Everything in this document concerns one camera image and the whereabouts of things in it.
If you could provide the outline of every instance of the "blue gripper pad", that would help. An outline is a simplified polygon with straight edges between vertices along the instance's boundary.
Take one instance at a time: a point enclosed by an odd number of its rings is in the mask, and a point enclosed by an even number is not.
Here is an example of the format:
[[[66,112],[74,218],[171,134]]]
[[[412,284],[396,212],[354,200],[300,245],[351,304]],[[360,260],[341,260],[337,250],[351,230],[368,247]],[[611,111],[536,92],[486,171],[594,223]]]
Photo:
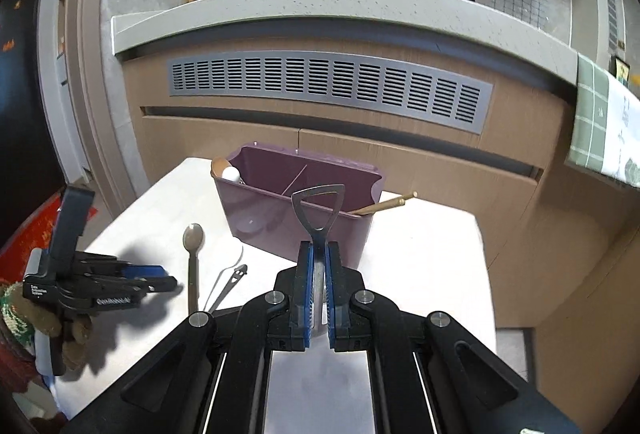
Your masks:
[[[324,249],[324,284],[326,287],[326,318],[329,333],[329,347],[335,347],[335,300],[334,278],[331,270],[330,249]]]
[[[144,277],[164,277],[167,272],[157,264],[131,264],[122,268],[122,276],[127,279]]]
[[[309,255],[306,260],[306,291],[305,291],[305,347],[311,344],[311,313],[314,311],[314,248],[309,248]]]

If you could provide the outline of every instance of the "green kitchen towel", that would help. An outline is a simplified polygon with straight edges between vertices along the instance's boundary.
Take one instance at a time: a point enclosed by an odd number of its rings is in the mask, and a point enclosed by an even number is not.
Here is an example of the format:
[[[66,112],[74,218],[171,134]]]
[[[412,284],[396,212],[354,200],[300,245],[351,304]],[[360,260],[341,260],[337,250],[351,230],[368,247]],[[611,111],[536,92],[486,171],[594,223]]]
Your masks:
[[[640,188],[640,101],[578,55],[578,97],[568,160]]]

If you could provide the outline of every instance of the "white countertop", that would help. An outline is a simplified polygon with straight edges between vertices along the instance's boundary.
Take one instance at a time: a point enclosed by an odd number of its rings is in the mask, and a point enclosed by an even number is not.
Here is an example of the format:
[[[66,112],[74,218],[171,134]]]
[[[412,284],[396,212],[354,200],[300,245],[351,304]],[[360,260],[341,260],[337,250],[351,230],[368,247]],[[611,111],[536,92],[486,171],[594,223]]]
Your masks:
[[[533,26],[468,0],[197,0],[114,16],[113,53],[195,29],[291,17],[377,20],[454,35],[517,56],[575,84],[577,52]]]
[[[222,274],[209,303],[215,300],[234,264],[246,264],[248,273],[220,308],[243,305],[273,289],[276,274],[294,264],[241,245],[231,236],[209,171],[210,160],[187,158],[117,217],[87,250],[161,264],[186,286],[188,254],[182,247],[182,231],[198,222],[205,231],[199,253],[200,308]],[[382,199],[391,197],[395,194],[383,192]],[[448,312],[495,352],[482,238],[468,212],[418,199],[379,212],[358,270],[367,288],[392,299],[401,310],[422,316]],[[62,411],[69,418],[78,414],[186,315],[183,289],[147,296],[137,310],[96,317],[87,366],[56,378],[53,391]],[[305,353],[273,355],[266,433],[373,431],[366,353],[334,353],[325,335],[315,338]],[[334,412],[328,415],[327,410]]]

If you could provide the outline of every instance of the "purple plastic container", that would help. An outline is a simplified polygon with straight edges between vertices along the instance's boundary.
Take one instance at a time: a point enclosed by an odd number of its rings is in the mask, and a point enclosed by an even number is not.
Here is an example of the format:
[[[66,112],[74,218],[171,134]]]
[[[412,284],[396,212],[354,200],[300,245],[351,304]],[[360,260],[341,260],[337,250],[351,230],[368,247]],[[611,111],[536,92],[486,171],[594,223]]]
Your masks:
[[[377,168],[263,143],[243,145],[227,159],[244,181],[238,184],[214,178],[231,233],[242,242],[293,262],[298,260],[300,241],[310,239],[293,211],[291,194],[317,185],[345,185],[342,208],[328,239],[340,244],[342,263],[357,268],[373,216],[347,212],[379,202],[385,177]],[[303,202],[313,226],[326,222],[333,200],[332,195],[322,195]]]

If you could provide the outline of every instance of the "metal vent grille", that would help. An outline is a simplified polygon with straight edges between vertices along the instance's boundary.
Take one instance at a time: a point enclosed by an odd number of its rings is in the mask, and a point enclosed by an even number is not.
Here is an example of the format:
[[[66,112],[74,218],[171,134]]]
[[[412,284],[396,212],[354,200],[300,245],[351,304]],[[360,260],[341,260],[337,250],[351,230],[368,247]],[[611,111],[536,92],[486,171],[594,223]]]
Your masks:
[[[168,62],[172,96],[261,96],[408,116],[479,134],[493,86],[397,60],[316,51],[212,53]]]
[[[609,49],[615,52],[618,49],[618,11],[616,0],[607,0],[609,12]]]

